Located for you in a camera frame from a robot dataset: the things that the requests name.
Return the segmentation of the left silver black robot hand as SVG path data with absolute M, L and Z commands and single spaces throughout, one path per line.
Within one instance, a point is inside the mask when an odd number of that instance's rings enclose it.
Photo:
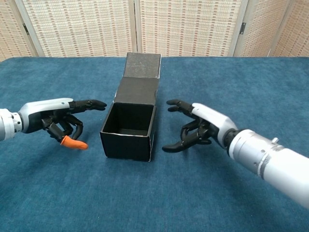
M 99 100 L 57 98 L 28 102 L 21 107 L 18 114 L 22 120 L 23 133 L 45 130 L 62 146 L 86 150 L 88 144 L 78 140 L 83 132 L 83 122 L 74 114 L 87 110 L 104 111 L 106 107 L 107 104 Z

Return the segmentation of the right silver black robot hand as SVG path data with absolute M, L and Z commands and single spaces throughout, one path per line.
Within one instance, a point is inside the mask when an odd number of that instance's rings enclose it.
M 162 147 L 165 152 L 176 153 L 194 145 L 210 145 L 210 138 L 226 149 L 237 134 L 238 128 L 228 116 L 201 103 L 172 99 L 167 104 L 170 105 L 169 112 L 181 112 L 193 121 L 182 126 L 180 141 Z

